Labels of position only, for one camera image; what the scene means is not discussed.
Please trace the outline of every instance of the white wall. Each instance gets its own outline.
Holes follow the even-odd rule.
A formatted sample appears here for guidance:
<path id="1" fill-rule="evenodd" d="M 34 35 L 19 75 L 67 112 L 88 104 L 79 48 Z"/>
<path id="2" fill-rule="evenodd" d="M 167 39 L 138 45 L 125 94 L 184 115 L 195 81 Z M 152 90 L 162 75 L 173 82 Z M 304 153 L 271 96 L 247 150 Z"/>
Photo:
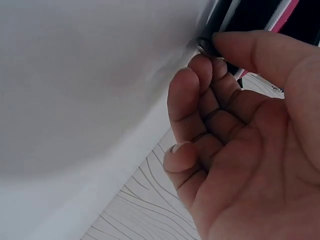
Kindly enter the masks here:
<path id="1" fill-rule="evenodd" d="M 148 153 L 168 125 L 157 116 L 166 85 L 194 51 L 212 2 L 0 1 L 0 239 L 37 235 L 46 222 L 56 227 L 63 213 L 53 215 L 88 184 L 97 186 L 93 179 L 103 170 L 117 176 L 111 162 L 121 154 L 111 152 L 127 151 L 119 146 L 140 136 L 147 120 L 150 139 L 140 147 Z M 151 114 L 157 102 L 162 110 Z M 104 191 L 121 187 L 143 160 L 140 150 L 117 159 L 132 164 L 120 166 L 127 172 Z M 94 194 L 86 202 L 91 207 L 99 199 Z M 81 205 L 87 212 L 90 206 Z"/>

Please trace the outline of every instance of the floor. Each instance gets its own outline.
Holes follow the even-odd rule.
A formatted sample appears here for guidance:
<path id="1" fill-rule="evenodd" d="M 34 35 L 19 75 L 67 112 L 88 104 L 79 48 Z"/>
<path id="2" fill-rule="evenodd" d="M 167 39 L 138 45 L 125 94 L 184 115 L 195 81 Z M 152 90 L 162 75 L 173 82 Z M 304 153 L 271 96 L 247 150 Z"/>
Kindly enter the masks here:
<path id="1" fill-rule="evenodd" d="M 255 74 L 243 88 L 284 98 Z M 163 171 L 165 151 L 176 143 L 171 129 L 92 224 L 82 240 L 199 240 L 193 220 Z"/>

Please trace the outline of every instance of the black object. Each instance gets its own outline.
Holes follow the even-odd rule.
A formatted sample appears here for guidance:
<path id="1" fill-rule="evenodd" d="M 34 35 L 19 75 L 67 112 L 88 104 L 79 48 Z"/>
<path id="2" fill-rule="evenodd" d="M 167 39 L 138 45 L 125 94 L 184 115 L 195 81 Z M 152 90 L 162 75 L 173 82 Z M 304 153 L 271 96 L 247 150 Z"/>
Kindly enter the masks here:
<path id="1" fill-rule="evenodd" d="M 319 10 L 320 0 L 300 0 L 280 33 L 318 46 L 320 42 Z"/>
<path id="2" fill-rule="evenodd" d="M 221 57 L 220 53 L 214 47 L 212 35 L 219 32 L 225 16 L 233 0 L 219 0 L 216 4 L 205 28 L 201 35 L 196 39 L 200 51 L 210 56 Z"/>
<path id="3" fill-rule="evenodd" d="M 244 88 L 244 84 L 243 84 L 243 82 L 242 82 L 242 78 L 239 78 L 239 79 L 237 80 L 237 82 L 238 82 L 240 88 L 243 89 L 243 88 Z"/>

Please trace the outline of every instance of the palm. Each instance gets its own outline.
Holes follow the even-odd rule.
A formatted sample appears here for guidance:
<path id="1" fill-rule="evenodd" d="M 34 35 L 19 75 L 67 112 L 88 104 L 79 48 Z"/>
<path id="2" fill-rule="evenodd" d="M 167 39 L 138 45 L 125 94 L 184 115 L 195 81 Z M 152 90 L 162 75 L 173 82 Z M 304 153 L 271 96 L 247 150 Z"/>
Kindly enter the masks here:
<path id="1" fill-rule="evenodd" d="M 318 128 L 300 117 L 310 109 L 294 95 L 298 70 L 282 100 L 241 91 L 221 60 L 198 55 L 188 67 L 170 84 L 168 111 L 177 141 L 193 144 L 167 154 L 164 167 L 201 237 L 317 238 Z"/>

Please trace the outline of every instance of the finger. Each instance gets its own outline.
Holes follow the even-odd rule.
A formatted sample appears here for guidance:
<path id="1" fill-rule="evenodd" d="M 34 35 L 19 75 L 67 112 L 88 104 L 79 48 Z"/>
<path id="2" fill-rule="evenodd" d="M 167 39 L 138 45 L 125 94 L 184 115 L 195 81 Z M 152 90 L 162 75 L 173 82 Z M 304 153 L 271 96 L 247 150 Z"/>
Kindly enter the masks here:
<path id="1" fill-rule="evenodd" d="M 202 95 L 210 86 L 212 66 L 210 60 L 202 54 L 194 56 L 188 64 L 199 79 L 199 93 Z"/>
<path id="2" fill-rule="evenodd" d="M 207 174 L 197 163 L 197 148 L 191 142 L 177 144 L 164 155 L 163 168 L 187 209 L 192 206 Z"/>
<path id="3" fill-rule="evenodd" d="M 216 33 L 213 43 L 232 64 L 284 88 L 292 70 L 319 51 L 291 37 L 265 31 Z"/>
<path id="4" fill-rule="evenodd" d="M 222 59 L 213 59 L 212 68 L 227 67 Z M 218 75 L 220 78 L 212 78 L 211 89 L 219 102 L 221 109 L 231 113 L 243 123 L 248 124 L 259 107 L 269 97 L 254 91 L 241 90 L 235 78 L 230 74 Z"/>
<path id="5" fill-rule="evenodd" d="M 198 76 L 200 88 L 198 111 L 200 117 L 205 118 L 209 113 L 219 109 L 219 104 L 210 88 L 213 77 L 212 63 L 209 58 L 199 54 L 190 61 L 188 67 Z M 221 150 L 223 144 L 211 134 L 200 135 L 193 142 L 198 150 L 200 164 L 208 172 L 211 168 L 214 155 Z"/>
<path id="6" fill-rule="evenodd" d="M 199 89 L 199 78 L 190 68 L 181 69 L 170 83 L 168 114 L 178 143 L 207 133 L 198 112 Z"/>

